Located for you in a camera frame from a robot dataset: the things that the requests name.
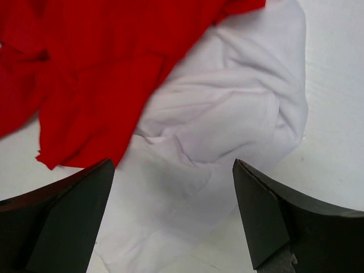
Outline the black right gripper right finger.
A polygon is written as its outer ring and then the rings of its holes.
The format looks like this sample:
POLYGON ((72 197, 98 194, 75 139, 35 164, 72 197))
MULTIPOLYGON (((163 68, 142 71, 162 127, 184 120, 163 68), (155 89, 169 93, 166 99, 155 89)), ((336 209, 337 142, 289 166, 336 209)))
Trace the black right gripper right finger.
POLYGON ((305 195, 239 159, 233 178, 255 271, 363 271, 362 211, 305 195))

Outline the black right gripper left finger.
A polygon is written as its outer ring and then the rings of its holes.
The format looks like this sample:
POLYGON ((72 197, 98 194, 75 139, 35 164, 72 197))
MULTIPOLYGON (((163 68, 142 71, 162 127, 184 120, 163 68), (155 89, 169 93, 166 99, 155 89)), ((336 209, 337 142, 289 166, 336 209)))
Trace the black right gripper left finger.
POLYGON ((1 272, 86 272, 114 177, 103 160, 1 201, 1 272))

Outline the white t-shirt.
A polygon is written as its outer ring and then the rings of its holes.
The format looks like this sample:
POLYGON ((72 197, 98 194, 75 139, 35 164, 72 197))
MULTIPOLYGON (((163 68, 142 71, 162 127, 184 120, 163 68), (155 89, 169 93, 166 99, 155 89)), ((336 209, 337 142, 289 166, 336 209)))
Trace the white t-shirt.
POLYGON ((109 272, 159 272, 237 205, 238 158, 269 169, 303 139, 305 15, 267 1, 204 33, 149 100, 115 170, 95 252, 109 272))

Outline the red t-shirt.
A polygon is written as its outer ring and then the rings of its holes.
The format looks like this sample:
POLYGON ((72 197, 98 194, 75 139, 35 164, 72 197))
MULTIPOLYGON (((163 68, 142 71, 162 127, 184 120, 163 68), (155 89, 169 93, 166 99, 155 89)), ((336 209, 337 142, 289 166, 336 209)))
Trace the red t-shirt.
POLYGON ((2 1, 1 136, 33 116, 38 161, 121 161, 153 92, 204 32, 265 1, 2 1))

